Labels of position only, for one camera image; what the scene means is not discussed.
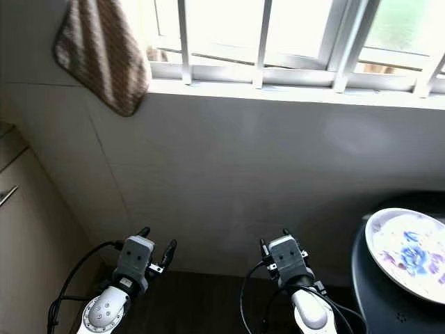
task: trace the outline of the dark floor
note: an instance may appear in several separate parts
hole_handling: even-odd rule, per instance
[[[167,272],[130,308],[116,334],[245,334],[238,308],[242,278]],[[252,279],[245,291],[245,314],[254,333],[275,283]],[[354,308],[348,288],[330,288],[336,302]],[[290,300],[278,296],[270,311],[268,333],[298,333]]]

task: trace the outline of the window bar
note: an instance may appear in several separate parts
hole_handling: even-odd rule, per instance
[[[254,76],[252,84],[254,88],[263,87],[263,67],[264,56],[266,54],[267,32],[269,30],[270,9],[272,0],[264,0],[263,21],[261,23],[261,33],[259,35],[258,57],[255,63]]]
[[[181,36],[182,81],[186,85],[192,83],[191,55],[188,50],[186,0],[178,0],[179,34]]]
[[[445,65],[445,47],[440,53],[432,56],[427,66],[422,70],[417,78],[413,93],[419,97],[428,97],[436,76]]]
[[[354,70],[360,52],[368,37],[380,0],[350,0],[345,19],[341,24],[341,32],[337,38],[335,49],[343,47],[337,74],[332,89],[343,93],[350,73]]]
[[[159,26],[159,15],[158,15],[158,6],[156,4],[157,0],[153,0],[154,6],[154,14],[156,15],[156,29],[158,30],[158,35],[161,35],[161,27]]]

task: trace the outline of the cabinet handle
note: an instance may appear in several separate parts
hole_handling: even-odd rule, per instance
[[[14,191],[16,191],[19,188],[19,186],[14,186],[13,188],[1,191],[0,192],[0,207],[6,203],[6,201],[11,197],[12,194],[14,194]]]

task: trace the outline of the white plate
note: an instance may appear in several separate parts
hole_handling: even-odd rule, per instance
[[[369,252],[398,285],[445,304],[445,225],[407,209],[384,209],[365,227]]]

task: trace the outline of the hanging towel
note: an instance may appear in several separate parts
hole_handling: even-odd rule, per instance
[[[121,116],[131,116],[151,77],[121,1],[70,0],[53,52],[57,64]]]

